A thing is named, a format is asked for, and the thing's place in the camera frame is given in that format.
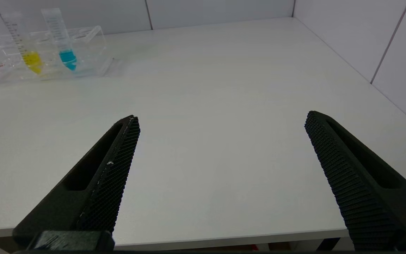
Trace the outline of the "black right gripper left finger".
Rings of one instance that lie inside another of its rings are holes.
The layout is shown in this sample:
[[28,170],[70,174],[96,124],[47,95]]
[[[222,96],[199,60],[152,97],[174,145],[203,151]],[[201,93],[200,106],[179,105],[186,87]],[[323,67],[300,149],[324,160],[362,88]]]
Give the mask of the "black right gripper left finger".
[[117,121],[13,229],[16,243],[26,251],[112,251],[140,132],[133,115]]

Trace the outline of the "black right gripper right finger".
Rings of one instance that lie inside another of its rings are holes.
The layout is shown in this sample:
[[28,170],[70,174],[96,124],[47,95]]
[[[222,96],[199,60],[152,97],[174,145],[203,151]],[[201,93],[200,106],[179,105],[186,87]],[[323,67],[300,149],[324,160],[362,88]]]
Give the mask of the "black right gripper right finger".
[[328,115],[304,128],[357,251],[406,251],[406,179]]

